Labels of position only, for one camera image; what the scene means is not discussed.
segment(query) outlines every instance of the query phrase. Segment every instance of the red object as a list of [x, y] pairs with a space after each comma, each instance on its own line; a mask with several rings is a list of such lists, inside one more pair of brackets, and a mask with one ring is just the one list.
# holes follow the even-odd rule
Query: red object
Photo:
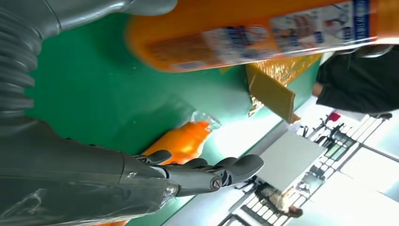
[[341, 117], [340, 115], [338, 115], [337, 113], [333, 112], [333, 113], [330, 114], [328, 119], [331, 120], [331, 121], [338, 121], [338, 119], [340, 117]]

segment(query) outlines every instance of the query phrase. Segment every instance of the orange object in plastic bag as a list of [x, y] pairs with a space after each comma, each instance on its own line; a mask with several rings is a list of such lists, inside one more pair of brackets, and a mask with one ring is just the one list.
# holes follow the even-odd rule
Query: orange object in plastic bag
[[129, 222], [128, 220], [124, 220], [124, 221], [119, 221], [119, 222], [98, 224], [98, 225], [93, 225], [93, 226], [125, 226], [128, 222]]
[[172, 158], [164, 162], [164, 165], [184, 164], [201, 155], [207, 137], [212, 130], [219, 127], [220, 123], [208, 114], [195, 112], [190, 122], [167, 132], [151, 145], [143, 155], [150, 155], [159, 150], [168, 150], [172, 153]]
[[398, 0], [180, 0], [136, 16], [128, 46], [151, 66], [182, 72], [399, 42]]

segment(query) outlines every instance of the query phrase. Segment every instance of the robotic arm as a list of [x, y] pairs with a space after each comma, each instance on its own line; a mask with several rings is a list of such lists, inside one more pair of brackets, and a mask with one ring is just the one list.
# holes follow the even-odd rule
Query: robotic arm
[[177, 0], [0, 0], [0, 225], [84, 225], [158, 211], [173, 197], [209, 193], [252, 177], [256, 155], [157, 165], [168, 151], [130, 156], [59, 137], [25, 116], [29, 72], [46, 38], [115, 12], [159, 15]]

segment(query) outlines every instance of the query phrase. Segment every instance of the cardboard box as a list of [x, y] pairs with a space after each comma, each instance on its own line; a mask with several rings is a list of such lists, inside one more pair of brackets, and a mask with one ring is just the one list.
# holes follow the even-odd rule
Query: cardboard box
[[315, 54], [247, 64], [249, 92], [254, 106], [249, 115], [265, 105], [288, 123], [299, 121], [294, 114], [295, 93], [286, 86], [320, 58], [321, 54]]

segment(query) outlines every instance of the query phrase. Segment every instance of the person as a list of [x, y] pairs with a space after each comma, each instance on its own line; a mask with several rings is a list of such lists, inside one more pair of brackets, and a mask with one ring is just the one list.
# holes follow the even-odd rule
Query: person
[[321, 67], [313, 95], [317, 104], [358, 113], [399, 109], [399, 47], [376, 45], [336, 54]]
[[289, 190], [287, 193], [281, 194], [273, 186], [264, 183], [257, 187], [255, 195], [261, 200], [261, 204], [272, 209], [275, 214], [299, 218], [303, 215], [303, 210], [294, 205], [287, 206], [287, 199], [291, 192], [292, 190]]

